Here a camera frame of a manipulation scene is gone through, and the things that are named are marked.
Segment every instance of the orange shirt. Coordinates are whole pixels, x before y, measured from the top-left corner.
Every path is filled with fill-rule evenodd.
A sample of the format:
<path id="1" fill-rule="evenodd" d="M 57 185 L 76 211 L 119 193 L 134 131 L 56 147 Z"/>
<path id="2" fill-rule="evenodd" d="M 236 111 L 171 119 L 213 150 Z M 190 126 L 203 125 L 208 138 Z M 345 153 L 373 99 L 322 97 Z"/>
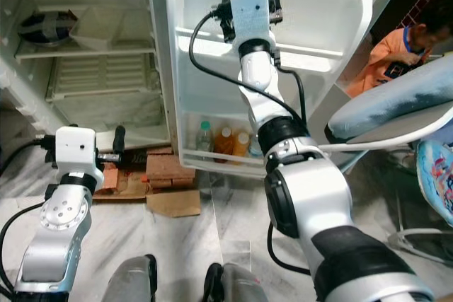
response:
<path id="1" fill-rule="evenodd" d="M 409 66 L 403 62 L 379 63 L 381 59 L 391 53 L 413 52 L 409 46 L 410 36 L 408 33 L 409 27 L 391 31 L 374 47 L 369 56 L 368 64 L 346 89 L 349 96 L 354 98 L 375 86 L 379 86 L 404 75 L 425 62 L 426 58 L 430 55 L 431 50 L 423 50 L 418 53 L 418 55 L 421 55 L 421 59 L 416 65 Z"/>

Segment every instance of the cable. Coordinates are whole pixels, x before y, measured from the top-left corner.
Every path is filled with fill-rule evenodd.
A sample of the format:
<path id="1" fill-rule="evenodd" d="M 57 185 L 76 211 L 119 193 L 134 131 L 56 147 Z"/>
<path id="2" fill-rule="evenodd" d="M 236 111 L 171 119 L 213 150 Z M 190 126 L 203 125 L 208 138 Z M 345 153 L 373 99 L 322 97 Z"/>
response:
<path id="1" fill-rule="evenodd" d="M 24 213 L 29 212 L 31 210 L 34 210 L 36 208 L 41 207 L 45 202 L 39 203 L 32 205 L 31 207 L 25 208 L 23 210 L 20 210 L 17 214 L 12 216 L 3 226 L 0 232 L 0 279 L 5 283 L 6 288 L 12 293 L 14 291 L 14 286 L 9 280 L 9 278 L 6 276 L 5 273 L 5 268 L 3 266 L 3 257 L 2 257 L 2 252 L 3 252 L 3 242 L 5 241 L 5 235 L 10 227 L 10 225 L 20 216 L 24 215 Z"/>
<path id="2" fill-rule="evenodd" d="M 39 140 L 37 139 L 34 139 L 32 141 L 29 141 L 28 143 L 25 143 L 24 145 L 22 146 L 19 146 L 5 161 L 5 163 L 2 165 L 2 167 L 0 168 L 0 176 L 3 175 L 3 173 L 5 172 L 6 168 L 8 167 L 8 165 L 13 161 L 13 159 L 18 155 L 20 154 L 23 150 L 25 150 L 26 148 L 28 148 L 29 146 L 37 146 L 39 145 Z"/>
<path id="3" fill-rule="evenodd" d="M 5 296 L 10 301 L 13 299 L 13 294 L 7 288 L 4 288 L 3 286 L 0 286 L 0 294 Z"/>
<path id="4" fill-rule="evenodd" d="M 305 115 L 305 92 L 304 92 L 304 84 L 302 84 L 302 81 L 299 77 L 299 75 L 296 73 L 294 70 L 289 70 L 289 69 L 283 69 L 280 66 L 280 60 L 279 63 L 275 63 L 275 68 L 284 73 L 284 74 L 292 74 L 294 79 L 296 80 L 297 83 L 297 89 L 299 90 L 299 102 L 300 102 L 300 113 L 301 113 L 301 119 L 302 122 L 306 125 L 306 115 Z"/>
<path id="5" fill-rule="evenodd" d="M 195 38 L 198 35 L 198 31 L 200 31 L 201 27 L 212 17 L 214 17 L 214 12 L 209 12 L 206 16 L 204 16 L 203 19 L 197 24 L 197 26 L 195 26 L 192 36 L 190 37 L 189 58 L 190 58 L 192 64 L 197 69 L 199 69 L 203 72 L 206 72 L 207 74 L 210 74 L 211 76 L 223 79 L 224 81 L 228 81 L 229 83 L 233 83 L 238 86 L 243 86 L 244 88 L 246 88 L 250 91 L 254 91 L 256 93 L 259 93 L 260 95 L 265 96 L 266 98 L 273 100 L 277 104 L 281 105 L 284 109 L 286 109 L 286 111 L 288 111 L 291 114 L 291 116 L 293 116 L 294 120 L 296 120 L 300 126 L 305 127 L 306 125 L 304 124 L 301 117 L 299 117 L 297 112 L 294 111 L 288 104 L 285 104 L 284 102 L 282 102 L 280 99 L 276 98 L 273 95 L 270 95 L 269 93 L 266 93 L 265 91 L 260 90 L 259 88 L 256 88 L 255 86 L 244 83 L 243 81 L 238 81 L 237 79 L 229 78 L 228 76 L 225 76 L 224 74 L 221 74 L 219 72 L 208 69 L 207 67 L 205 67 L 197 62 L 197 60 L 195 59 L 195 56 L 193 54 L 193 44 L 195 42 Z"/>
<path id="6" fill-rule="evenodd" d="M 270 258 L 272 258 L 275 263 L 277 263 L 279 266 L 281 266 L 282 268 L 284 268 L 286 270 L 291 270 L 292 272 L 298 272 L 300 274 L 311 276 L 309 269 L 295 267 L 294 265 L 289 265 L 287 263 L 280 261 L 277 258 L 277 256 L 275 256 L 274 250 L 272 248 L 272 231 L 273 230 L 274 230 L 274 226 L 273 226 L 272 222 L 270 222 L 269 229 L 268 229 L 268 252 L 269 252 Z"/>

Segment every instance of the child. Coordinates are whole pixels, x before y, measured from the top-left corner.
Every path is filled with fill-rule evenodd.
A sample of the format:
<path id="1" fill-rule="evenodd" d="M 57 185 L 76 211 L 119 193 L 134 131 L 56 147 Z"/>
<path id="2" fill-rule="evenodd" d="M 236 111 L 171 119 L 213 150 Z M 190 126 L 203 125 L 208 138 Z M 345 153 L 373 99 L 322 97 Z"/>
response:
<path id="1" fill-rule="evenodd" d="M 414 26 L 390 32 L 371 51 L 368 64 L 346 89 L 352 98 L 423 65 L 432 47 L 453 34 L 453 0 L 428 4 Z"/>

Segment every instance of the refrigerator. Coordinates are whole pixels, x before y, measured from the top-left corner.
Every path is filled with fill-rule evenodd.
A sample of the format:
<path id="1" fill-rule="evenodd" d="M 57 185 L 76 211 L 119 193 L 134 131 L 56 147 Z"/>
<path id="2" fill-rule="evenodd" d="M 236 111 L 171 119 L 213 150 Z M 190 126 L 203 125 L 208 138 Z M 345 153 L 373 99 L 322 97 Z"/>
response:
<path id="1" fill-rule="evenodd" d="M 185 167 L 263 177 L 262 157 L 200 151 L 195 145 L 202 121 L 210 122 L 214 134 L 222 127 L 252 132 L 238 87 L 202 73 L 188 58 L 194 27 L 221 1 L 0 0 L 0 88 L 39 132 L 54 134 L 68 124 L 90 127 L 98 148 L 109 150 L 115 127 L 123 124 L 126 149 L 171 144 Z M 282 66 L 302 78 L 307 118 L 388 1 L 281 0 L 283 22 L 271 29 Z M 109 23 L 105 13 L 122 14 L 115 41 L 103 50 L 74 41 L 36 46 L 18 35 L 33 13 L 71 11 L 83 18 L 90 9 Z M 201 64 L 238 76 L 239 56 L 224 43 L 219 22 L 202 28 L 194 52 Z M 299 110 L 294 79 L 280 75 L 279 89 Z"/>

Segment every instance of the bottle cap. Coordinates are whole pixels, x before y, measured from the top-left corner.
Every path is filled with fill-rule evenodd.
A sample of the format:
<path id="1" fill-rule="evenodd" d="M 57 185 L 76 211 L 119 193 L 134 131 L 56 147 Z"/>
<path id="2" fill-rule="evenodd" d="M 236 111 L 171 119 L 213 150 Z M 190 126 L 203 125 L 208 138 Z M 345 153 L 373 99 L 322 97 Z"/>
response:
<path id="1" fill-rule="evenodd" d="M 241 132 L 239 135 L 238 135 L 238 141 L 239 143 L 241 144 L 248 144 L 248 134 L 246 134 L 245 132 Z"/>
<path id="2" fill-rule="evenodd" d="M 222 129 L 222 136 L 228 138 L 231 136 L 231 129 L 229 127 L 224 127 Z"/>
<path id="3" fill-rule="evenodd" d="M 211 124 L 207 121 L 204 120 L 201 122 L 201 130 L 209 130 L 211 128 Z"/>

